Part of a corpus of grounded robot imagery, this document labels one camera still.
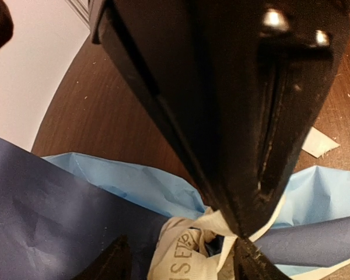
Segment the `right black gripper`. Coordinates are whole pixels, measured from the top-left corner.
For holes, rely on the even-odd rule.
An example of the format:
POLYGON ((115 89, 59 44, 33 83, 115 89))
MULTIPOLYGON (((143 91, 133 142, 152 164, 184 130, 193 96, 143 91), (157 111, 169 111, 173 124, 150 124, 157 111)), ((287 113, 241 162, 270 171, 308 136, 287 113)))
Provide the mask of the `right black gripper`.
POLYGON ((89 24, 230 228, 263 227, 333 84, 350 1, 90 1, 89 24))

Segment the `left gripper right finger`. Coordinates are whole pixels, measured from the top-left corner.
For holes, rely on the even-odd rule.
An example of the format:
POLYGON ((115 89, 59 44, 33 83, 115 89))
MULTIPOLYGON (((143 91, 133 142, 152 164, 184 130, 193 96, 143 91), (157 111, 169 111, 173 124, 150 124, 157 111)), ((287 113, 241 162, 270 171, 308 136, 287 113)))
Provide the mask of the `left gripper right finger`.
POLYGON ((234 277, 239 280, 290 280, 249 240, 234 245, 234 277))

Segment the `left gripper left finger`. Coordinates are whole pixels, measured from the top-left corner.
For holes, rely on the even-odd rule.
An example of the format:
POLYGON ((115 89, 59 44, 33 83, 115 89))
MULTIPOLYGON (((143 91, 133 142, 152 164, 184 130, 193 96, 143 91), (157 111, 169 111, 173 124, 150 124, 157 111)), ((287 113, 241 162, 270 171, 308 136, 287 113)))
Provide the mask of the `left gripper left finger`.
POLYGON ((132 256, 128 237, 117 237, 75 280, 131 279, 132 256))

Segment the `cream printed ribbon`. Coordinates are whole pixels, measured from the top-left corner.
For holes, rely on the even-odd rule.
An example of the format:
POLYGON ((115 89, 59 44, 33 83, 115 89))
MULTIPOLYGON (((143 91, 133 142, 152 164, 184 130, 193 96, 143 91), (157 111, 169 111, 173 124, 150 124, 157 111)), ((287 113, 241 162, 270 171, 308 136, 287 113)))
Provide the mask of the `cream printed ribbon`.
POLYGON ((234 279, 234 234, 220 211, 197 220, 169 219, 162 227, 148 279, 234 279))

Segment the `blue wrapping paper sheet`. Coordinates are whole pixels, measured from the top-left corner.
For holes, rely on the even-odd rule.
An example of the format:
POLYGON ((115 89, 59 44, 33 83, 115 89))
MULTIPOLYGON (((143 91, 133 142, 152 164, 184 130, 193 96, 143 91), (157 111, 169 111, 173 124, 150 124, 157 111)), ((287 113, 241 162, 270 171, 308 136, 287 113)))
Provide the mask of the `blue wrapping paper sheet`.
MULTIPOLYGON (((131 279, 148 279, 163 225, 197 220, 199 192, 163 170, 66 153, 37 157, 0 138, 0 279, 75 279, 126 235, 131 279)), ((290 279, 350 264, 350 172, 294 174, 248 239, 290 279)))

